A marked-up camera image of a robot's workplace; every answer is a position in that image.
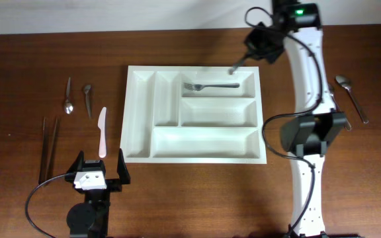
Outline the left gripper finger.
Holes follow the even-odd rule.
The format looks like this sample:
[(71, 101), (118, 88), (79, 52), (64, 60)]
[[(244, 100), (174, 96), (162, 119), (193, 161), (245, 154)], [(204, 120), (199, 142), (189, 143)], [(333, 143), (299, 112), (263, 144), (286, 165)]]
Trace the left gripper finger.
[(83, 162), (84, 162), (84, 152), (80, 151), (75, 161), (72, 163), (72, 165), (67, 170), (68, 174), (77, 173), (79, 171), (82, 171), (83, 168)]
[(130, 173), (128, 172), (125, 160), (124, 160), (124, 154), (123, 150), (120, 148), (118, 153), (118, 162), (117, 162), (117, 169), (116, 169), (120, 182), (122, 184), (130, 184)]

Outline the white plastic knife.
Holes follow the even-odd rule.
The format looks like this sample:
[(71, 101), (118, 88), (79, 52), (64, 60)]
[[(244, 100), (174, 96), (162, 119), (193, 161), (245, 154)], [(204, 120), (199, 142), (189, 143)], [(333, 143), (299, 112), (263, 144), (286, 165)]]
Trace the white plastic knife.
[(100, 158), (105, 158), (107, 154), (105, 122), (106, 122), (106, 107), (103, 107), (99, 114), (99, 119), (97, 124), (98, 128), (100, 129), (100, 140), (99, 140), (99, 157)]

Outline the silver fork with round handle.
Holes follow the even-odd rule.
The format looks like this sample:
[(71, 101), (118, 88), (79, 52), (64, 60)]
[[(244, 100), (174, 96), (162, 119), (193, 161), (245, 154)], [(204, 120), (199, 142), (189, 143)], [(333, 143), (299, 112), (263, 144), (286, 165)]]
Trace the silver fork with round handle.
[(201, 84), (191, 84), (191, 83), (183, 83), (183, 87), (190, 91), (201, 91), (205, 88), (214, 87), (214, 88), (239, 88), (239, 83), (228, 83), (228, 84), (215, 84), (215, 85), (201, 85)]

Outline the silver tablespoon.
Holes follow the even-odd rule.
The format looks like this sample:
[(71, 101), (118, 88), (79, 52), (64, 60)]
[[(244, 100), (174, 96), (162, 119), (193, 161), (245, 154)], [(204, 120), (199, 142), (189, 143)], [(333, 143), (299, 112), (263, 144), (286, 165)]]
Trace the silver tablespoon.
[[(342, 112), (342, 110), (340, 109), (337, 101), (335, 100), (335, 89), (333, 87), (333, 85), (331, 83), (328, 83), (328, 87), (329, 87), (329, 95), (332, 99), (332, 101), (334, 102), (335, 104), (335, 108), (338, 112)], [(346, 131), (350, 132), (353, 128), (350, 124), (350, 122), (348, 121), (348, 119), (346, 119), (346, 122), (345, 122), (345, 129)]]
[(344, 88), (348, 95), (350, 96), (359, 116), (360, 119), (364, 124), (369, 123), (369, 119), (367, 115), (365, 114), (364, 110), (362, 109), (361, 105), (359, 104), (357, 98), (355, 97), (354, 93), (352, 92), (352, 83), (351, 80), (343, 75), (337, 75), (335, 76), (335, 81), (337, 82), (338, 85), (340, 85), (342, 88)]

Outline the silver fork slanted handle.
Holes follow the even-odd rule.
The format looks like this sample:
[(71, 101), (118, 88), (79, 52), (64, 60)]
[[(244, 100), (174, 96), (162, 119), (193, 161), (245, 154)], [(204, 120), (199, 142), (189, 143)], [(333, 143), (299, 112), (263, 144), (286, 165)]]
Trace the silver fork slanted handle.
[(247, 59), (247, 55), (245, 54), (242, 58), (240, 58), (237, 62), (235, 62), (229, 69), (228, 74), (233, 75), (233, 73), (239, 69), (241, 66), (244, 65), (245, 61)]

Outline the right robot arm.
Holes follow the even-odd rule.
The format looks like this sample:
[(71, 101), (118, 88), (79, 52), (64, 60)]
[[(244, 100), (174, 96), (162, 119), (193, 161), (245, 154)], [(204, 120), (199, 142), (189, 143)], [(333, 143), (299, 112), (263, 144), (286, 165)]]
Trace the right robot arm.
[(326, 237), (321, 210), (321, 177), (325, 154), (343, 129), (346, 117), (329, 96), (322, 55), (323, 28), (318, 6), (297, 0), (272, 2), (271, 25), (252, 25), (245, 39), (247, 58), (274, 63), (287, 53), (292, 71), (295, 111), (266, 119), (288, 118), (280, 128), (278, 152), (292, 171), (293, 211), (285, 237)]

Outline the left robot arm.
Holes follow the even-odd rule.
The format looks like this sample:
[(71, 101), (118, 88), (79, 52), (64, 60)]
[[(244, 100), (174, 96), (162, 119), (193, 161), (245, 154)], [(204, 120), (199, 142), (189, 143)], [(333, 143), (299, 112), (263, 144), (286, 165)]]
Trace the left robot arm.
[(105, 163), (102, 160), (86, 160), (80, 151), (76, 160), (67, 170), (66, 182), (74, 190), (85, 196), (82, 203), (74, 205), (67, 213), (70, 237), (106, 237), (110, 195), (121, 192), (125, 184), (130, 184), (130, 174), (124, 162), (123, 151), (118, 153), (116, 168), (118, 178), (106, 178)]

